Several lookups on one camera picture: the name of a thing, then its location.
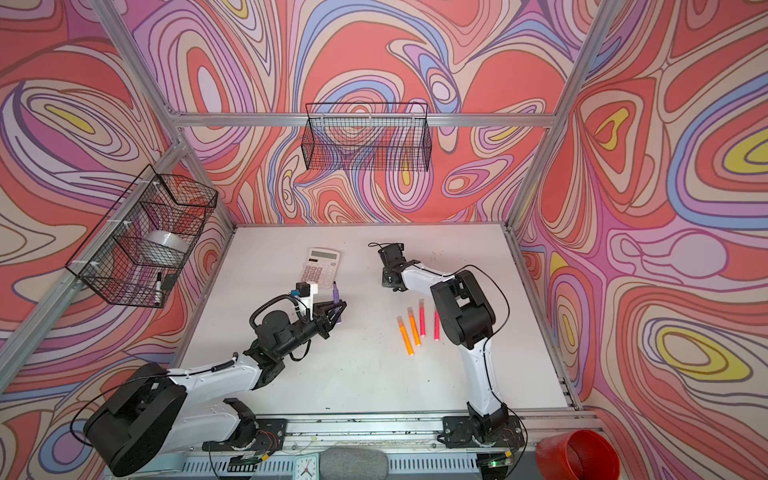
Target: black mounting plate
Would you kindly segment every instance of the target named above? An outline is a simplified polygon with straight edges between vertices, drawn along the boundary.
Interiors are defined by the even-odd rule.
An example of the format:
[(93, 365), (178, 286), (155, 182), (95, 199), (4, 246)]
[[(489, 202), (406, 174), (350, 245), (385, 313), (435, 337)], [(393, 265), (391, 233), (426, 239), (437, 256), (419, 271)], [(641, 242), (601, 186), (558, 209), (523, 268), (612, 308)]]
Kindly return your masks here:
[[(237, 450), (238, 452), (277, 452), (283, 449), (283, 440), (286, 434), (286, 425), (288, 420), (286, 419), (256, 419), (256, 423), (259, 424), (259, 430), (269, 432), (272, 435), (258, 432), (256, 434), (256, 441), (247, 450)], [(277, 447), (274, 445), (275, 439), (277, 440)], [(205, 442), (203, 444), (204, 452), (235, 452), (232, 445), (228, 445), (226, 442)]]
[(509, 417), (509, 420), (503, 427), (497, 429), (488, 438), (483, 439), (483, 442), (477, 439), (482, 445), (473, 440), (474, 434), (475, 427), (469, 421), (468, 416), (442, 418), (442, 437), (445, 446), (449, 449), (476, 449), (481, 446), (493, 446), (507, 447), (512, 452), (515, 452), (525, 445), (525, 437), (522, 433), (520, 420), (516, 416)]

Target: red trash bin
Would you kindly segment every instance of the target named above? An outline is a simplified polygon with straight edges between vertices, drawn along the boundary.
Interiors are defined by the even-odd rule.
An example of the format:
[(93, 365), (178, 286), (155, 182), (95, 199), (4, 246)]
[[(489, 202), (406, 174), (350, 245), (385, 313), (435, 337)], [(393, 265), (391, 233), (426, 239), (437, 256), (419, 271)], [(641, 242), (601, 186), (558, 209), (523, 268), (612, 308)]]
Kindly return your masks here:
[(614, 447), (591, 430), (541, 440), (536, 464), (546, 480), (617, 480), (620, 471)]

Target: calculator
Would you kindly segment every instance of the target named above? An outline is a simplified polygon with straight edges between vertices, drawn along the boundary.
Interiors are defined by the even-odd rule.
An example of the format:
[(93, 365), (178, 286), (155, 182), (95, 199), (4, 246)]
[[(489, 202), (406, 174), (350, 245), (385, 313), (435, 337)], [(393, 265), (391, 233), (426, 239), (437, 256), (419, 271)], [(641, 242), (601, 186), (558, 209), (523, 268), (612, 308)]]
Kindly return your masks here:
[(339, 266), (339, 252), (326, 248), (312, 248), (301, 273), (302, 282), (317, 283), (319, 288), (331, 288)]

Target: calculator screen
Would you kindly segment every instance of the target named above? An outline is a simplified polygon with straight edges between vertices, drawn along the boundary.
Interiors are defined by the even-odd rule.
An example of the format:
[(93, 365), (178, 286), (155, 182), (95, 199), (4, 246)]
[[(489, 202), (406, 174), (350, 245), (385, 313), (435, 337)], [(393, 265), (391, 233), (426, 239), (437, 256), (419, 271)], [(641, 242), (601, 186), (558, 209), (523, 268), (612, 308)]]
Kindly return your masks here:
[(312, 250), (310, 255), (313, 257), (332, 258), (334, 260), (336, 259), (336, 255), (334, 253), (316, 252), (315, 250)]

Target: clock face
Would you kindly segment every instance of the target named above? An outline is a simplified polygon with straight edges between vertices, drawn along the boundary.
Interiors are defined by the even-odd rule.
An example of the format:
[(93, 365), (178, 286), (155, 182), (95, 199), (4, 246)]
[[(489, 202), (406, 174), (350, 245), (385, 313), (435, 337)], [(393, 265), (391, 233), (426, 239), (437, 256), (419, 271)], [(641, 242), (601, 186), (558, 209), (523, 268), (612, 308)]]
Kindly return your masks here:
[(317, 455), (298, 457), (293, 463), (293, 478), (294, 480), (317, 480), (319, 478)]

